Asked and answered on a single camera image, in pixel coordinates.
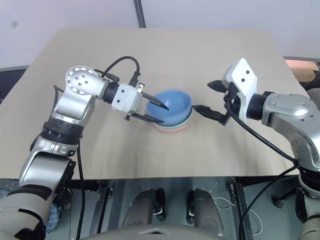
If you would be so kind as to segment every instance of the beige table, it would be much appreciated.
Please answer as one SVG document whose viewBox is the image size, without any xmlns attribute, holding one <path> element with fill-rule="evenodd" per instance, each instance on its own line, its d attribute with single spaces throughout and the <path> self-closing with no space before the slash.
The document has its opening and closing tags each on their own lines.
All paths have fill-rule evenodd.
<svg viewBox="0 0 320 240">
<path fill-rule="evenodd" d="M 207 87 L 227 67 L 246 58 L 258 91 L 306 95 L 270 37 L 259 31 L 206 29 L 65 28 L 37 56 L 0 105 L 0 176 L 17 178 L 29 146 L 50 115 L 53 84 L 65 88 L 66 71 L 76 65 L 105 69 L 121 56 L 138 59 L 140 81 L 155 94 L 180 89 L 195 105 L 224 112 L 223 94 Z M 130 61 L 112 73 L 128 83 Z M 147 101 L 139 108 L 143 113 Z M 284 137 L 260 121 L 248 124 L 286 153 Z M 86 179 L 181 176 L 277 175 L 291 163 L 245 132 L 233 120 L 223 127 L 192 113 L 181 132 L 165 133 L 151 123 L 124 120 L 124 114 L 96 102 L 83 132 L 81 154 Z"/>
</svg>

